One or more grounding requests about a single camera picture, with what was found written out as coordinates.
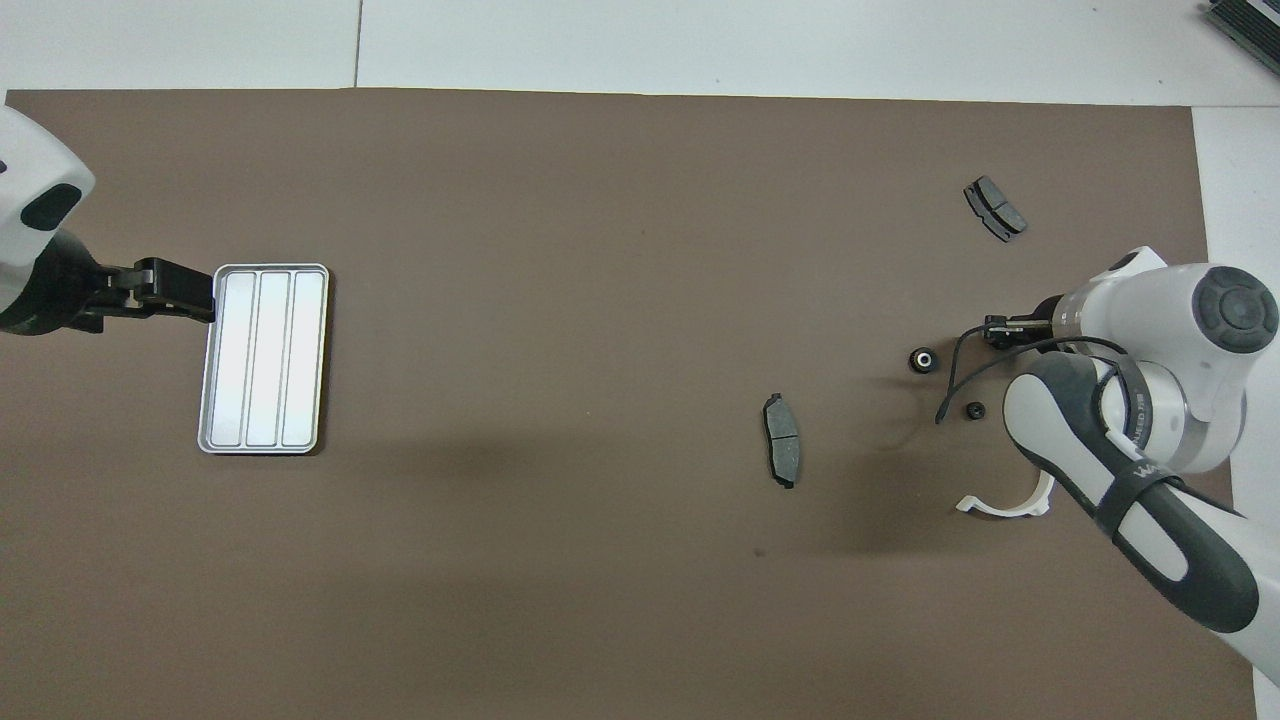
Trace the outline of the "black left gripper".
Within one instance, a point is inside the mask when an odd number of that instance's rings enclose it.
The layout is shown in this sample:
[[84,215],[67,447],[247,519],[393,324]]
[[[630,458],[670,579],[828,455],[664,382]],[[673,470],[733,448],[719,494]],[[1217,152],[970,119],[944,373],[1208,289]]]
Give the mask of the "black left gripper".
[[[210,274],[160,258],[143,258],[133,270],[138,274],[133,300],[148,316],[216,320]],[[35,260],[14,304],[0,313],[0,332],[38,336],[70,328],[100,334],[106,316],[137,316],[125,305],[129,292],[113,286],[122,272],[97,263],[73,233],[58,232]]]

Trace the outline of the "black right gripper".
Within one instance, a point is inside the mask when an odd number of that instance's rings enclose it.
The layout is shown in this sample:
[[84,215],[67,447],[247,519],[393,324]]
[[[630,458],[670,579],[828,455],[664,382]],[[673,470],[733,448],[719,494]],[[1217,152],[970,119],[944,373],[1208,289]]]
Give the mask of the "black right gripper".
[[998,351],[1006,351],[1050,337],[1050,320],[1043,318],[987,315],[984,342]]

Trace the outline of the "silver metal tray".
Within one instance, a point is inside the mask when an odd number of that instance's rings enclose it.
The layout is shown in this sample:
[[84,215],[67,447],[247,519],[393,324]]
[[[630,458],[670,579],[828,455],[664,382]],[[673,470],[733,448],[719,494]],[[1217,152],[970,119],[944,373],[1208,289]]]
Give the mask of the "silver metal tray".
[[212,277],[197,446],[211,455],[307,455],[320,445],[330,272],[227,264]]

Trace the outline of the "grooved dark grey brake pad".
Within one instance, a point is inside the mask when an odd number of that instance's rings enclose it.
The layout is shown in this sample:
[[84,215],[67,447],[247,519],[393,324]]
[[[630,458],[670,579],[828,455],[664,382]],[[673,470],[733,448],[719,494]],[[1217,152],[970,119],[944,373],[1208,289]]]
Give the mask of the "grooved dark grey brake pad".
[[1025,233],[1029,223],[988,177],[980,176],[963,191],[964,199],[983,227],[1002,242]]

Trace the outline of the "grey ribbed device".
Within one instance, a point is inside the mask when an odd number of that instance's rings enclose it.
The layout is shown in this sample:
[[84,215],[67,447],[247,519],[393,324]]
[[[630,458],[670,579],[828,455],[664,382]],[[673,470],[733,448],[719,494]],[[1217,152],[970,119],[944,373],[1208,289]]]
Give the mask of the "grey ribbed device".
[[1206,19],[1280,72],[1280,0],[1210,0]]

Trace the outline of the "brown table mat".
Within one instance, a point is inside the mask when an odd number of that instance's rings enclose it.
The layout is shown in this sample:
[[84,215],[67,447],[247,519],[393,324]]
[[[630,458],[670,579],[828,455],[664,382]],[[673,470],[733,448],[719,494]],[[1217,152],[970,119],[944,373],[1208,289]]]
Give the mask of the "brown table mat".
[[936,425],[908,366],[1134,247],[1204,260],[1187,108],[6,104],[95,173],[99,260],[321,263],[332,306],[302,457],[198,448],[204,325],[0,334],[0,720],[1254,720],[1061,489],[955,511],[1036,483],[1011,368]]

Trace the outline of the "white curved plastic bracket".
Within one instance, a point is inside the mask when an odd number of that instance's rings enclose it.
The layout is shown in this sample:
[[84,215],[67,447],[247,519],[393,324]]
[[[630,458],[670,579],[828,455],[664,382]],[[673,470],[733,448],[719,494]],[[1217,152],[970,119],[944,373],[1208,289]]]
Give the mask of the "white curved plastic bracket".
[[1041,518],[1051,510],[1050,496],[1055,486],[1056,479],[1047,471],[1041,471],[1036,488],[1020,503],[998,507],[974,495],[966,495],[956,502],[955,509],[959,512],[978,512],[997,519]]

